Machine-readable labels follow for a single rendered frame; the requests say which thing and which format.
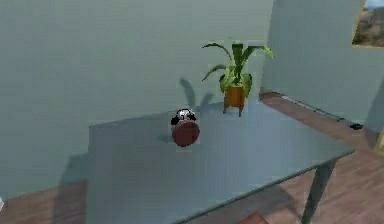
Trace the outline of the green plant in orange pot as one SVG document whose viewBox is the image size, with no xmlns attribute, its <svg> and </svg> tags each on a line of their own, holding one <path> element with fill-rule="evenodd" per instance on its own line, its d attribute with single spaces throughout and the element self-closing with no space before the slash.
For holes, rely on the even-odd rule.
<svg viewBox="0 0 384 224">
<path fill-rule="evenodd" d="M 243 69 L 255 50 L 261 50 L 270 58 L 274 59 L 275 55 L 272 49 L 265 45 L 250 45 L 244 47 L 241 42 L 232 43 L 232 52 L 222 44 L 212 42 L 203 45 L 203 48 L 217 47 L 222 49 L 229 58 L 227 65 L 217 64 L 209 69 L 203 80 L 206 80 L 211 74 L 223 70 L 224 73 L 219 77 L 220 91 L 224 94 L 223 113 L 227 112 L 229 107 L 238 109 L 238 116 L 242 116 L 245 106 L 245 100 L 249 97 L 253 85 L 253 76 L 244 72 Z"/>
</svg>

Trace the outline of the grey-blue table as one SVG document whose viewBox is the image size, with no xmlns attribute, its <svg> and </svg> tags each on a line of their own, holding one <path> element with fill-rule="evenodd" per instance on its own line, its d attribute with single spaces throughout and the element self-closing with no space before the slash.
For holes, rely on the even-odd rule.
<svg viewBox="0 0 384 224">
<path fill-rule="evenodd" d="M 314 171 L 301 224 L 310 224 L 338 159 L 353 148 L 263 103 L 242 113 L 208 104 L 188 147 L 172 139 L 165 112 L 89 131 L 86 224 L 186 224 Z"/>
</svg>

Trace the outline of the pale yellow furniture piece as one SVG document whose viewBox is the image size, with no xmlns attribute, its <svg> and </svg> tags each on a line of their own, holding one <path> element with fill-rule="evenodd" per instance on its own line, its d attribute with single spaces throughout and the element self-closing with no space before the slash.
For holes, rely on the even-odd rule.
<svg viewBox="0 0 384 224">
<path fill-rule="evenodd" d="M 381 132 L 377 138 L 377 141 L 376 141 L 376 144 L 374 147 L 374 152 L 377 155 L 384 158 L 384 128 L 381 130 Z"/>
</svg>

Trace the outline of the framed landscape picture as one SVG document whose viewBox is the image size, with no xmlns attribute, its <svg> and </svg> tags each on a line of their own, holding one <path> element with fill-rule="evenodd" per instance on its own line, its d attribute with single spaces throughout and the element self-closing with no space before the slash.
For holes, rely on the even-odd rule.
<svg viewBox="0 0 384 224">
<path fill-rule="evenodd" d="M 353 27 L 351 45 L 384 49 L 384 0 L 363 0 Z"/>
</svg>

